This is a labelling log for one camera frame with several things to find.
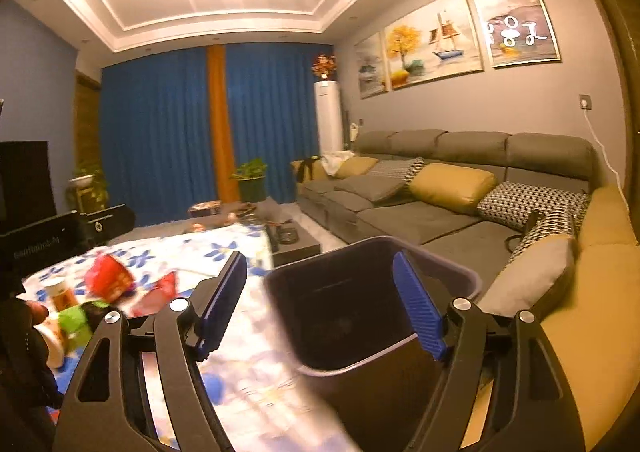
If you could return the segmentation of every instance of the wooden door frame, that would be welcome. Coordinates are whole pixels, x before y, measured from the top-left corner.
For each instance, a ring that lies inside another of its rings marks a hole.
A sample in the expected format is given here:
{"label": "wooden door frame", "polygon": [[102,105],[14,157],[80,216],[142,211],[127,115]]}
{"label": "wooden door frame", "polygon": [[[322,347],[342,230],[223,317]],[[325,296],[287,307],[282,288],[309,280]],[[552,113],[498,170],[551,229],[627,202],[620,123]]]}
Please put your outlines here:
{"label": "wooden door frame", "polygon": [[[85,75],[81,71],[76,70],[76,86],[80,84],[81,86],[87,86],[98,93],[102,89],[102,86],[97,80]],[[78,155],[78,102],[76,96],[76,87],[74,86],[74,106],[73,106],[73,132],[74,132],[74,161],[75,165],[78,166],[80,162],[80,157]]]}
{"label": "wooden door frame", "polygon": [[623,191],[625,196],[629,197],[631,191],[631,185],[633,181],[634,171],[634,143],[636,140],[636,127],[634,125],[634,112],[631,105],[631,99],[629,97],[629,87],[626,81],[625,65],[623,62],[622,54],[620,53],[620,47],[618,46],[618,39],[616,39],[613,26],[607,16],[607,11],[604,8],[601,0],[594,0],[598,7],[598,12],[602,17],[602,22],[607,29],[607,35],[609,36],[609,42],[613,50],[613,55],[616,60],[616,68],[618,70],[618,77],[620,79],[620,89],[622,91],[622,101],[625,109],[625,176]]}

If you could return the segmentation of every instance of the checkered throw pillow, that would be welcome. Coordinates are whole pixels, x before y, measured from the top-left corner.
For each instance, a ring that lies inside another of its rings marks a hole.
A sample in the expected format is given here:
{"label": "checkered throw pillow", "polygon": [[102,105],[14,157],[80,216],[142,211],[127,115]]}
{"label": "checkered throw pillow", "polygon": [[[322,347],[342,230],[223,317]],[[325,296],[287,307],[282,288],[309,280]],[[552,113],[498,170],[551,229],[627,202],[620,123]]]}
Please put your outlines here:
{"label": "checkered throw pillow", "polygon": [[482,199],[478,213],[483,219],[522,231],[532,210],[547,213],[565,209],[574,216],[578,231],[590,200],[589,194],[505,181]]}
{"label": "checkered throw pillow", "polygon": [[424,158],[413,159],[383,159],[377,162],[367,174],[373,176],[396,177],[404,180],[406,185],[425,166]]}
{"label": "checkered throw pillow", "polygon": [[569,234],[573,237],[576,235],[574,216],[562,207],[545,212],[544,217],[522,236],[507,265],[536,241],[554,234]]}

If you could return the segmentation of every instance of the sofa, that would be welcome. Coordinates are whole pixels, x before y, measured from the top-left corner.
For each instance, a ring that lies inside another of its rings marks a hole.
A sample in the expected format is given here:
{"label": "sofa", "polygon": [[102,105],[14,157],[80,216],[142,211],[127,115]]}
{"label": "sofa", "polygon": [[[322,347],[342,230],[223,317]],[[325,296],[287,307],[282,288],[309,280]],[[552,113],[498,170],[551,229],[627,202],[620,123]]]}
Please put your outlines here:
{"label": "sofa", "polygon": [[[424,129],[363,133],[354,150],[378,160],[421,157],[482,169],[499,183],[592,194],[577,236],[572,281],[542,324],[572,388],[587,450],[626,450],[620,447],[635,439],[630,436],[637,426],[629,422],[640,406],[640,250],[619,191],[598,186],[591,144],[538,133]],[[299,165],[292,163],[294,169]],[[406,191],[373,204],[337,190],[338,182],[315,161],[313,172],[307,170],[297,184],[297,201],[302,212],[348,243],[393,235],[420,245],[476,271],[479,298],[510,260],[505,241],[519,232],[503,224],[416,201]],[[490,392],[489,385],[479,393],[465,445],[479,438]]]}

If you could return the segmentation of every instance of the framed picture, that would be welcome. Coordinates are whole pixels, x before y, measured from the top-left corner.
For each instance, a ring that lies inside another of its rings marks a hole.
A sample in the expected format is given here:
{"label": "framed picture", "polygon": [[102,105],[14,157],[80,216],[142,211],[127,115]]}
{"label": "framed picture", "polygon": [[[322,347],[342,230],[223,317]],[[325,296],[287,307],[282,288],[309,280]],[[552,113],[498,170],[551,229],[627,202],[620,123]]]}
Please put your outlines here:
{"label": "framed picture", "polygon": [[494,68],[560,61],[542,0],[474,0]]}
{"label": "framed picture", "polygon": [[467,0],[437,0],[385,28],[392,89],[482,71]]}
{"label": "framed picture", "polygon": [[355,45],[358,61],[358,85],[360,98],[386,93],[385,63],[382,57],[380,33]]}

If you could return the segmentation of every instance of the sofa backrest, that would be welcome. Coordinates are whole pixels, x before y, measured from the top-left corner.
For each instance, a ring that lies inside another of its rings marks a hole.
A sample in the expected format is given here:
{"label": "sofa backrest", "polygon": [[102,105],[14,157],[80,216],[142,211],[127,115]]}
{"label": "sofa backrest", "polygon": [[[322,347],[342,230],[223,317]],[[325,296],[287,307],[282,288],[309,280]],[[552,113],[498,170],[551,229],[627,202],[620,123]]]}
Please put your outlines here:
{"label": "sofa backrest", "polygon": [[441,129],[369,131],[354,150],[379,159],[418,156],[493,172],[498,181],[561,188],[574,192],[594,187],[596,158],[584,139],[562,135]]}

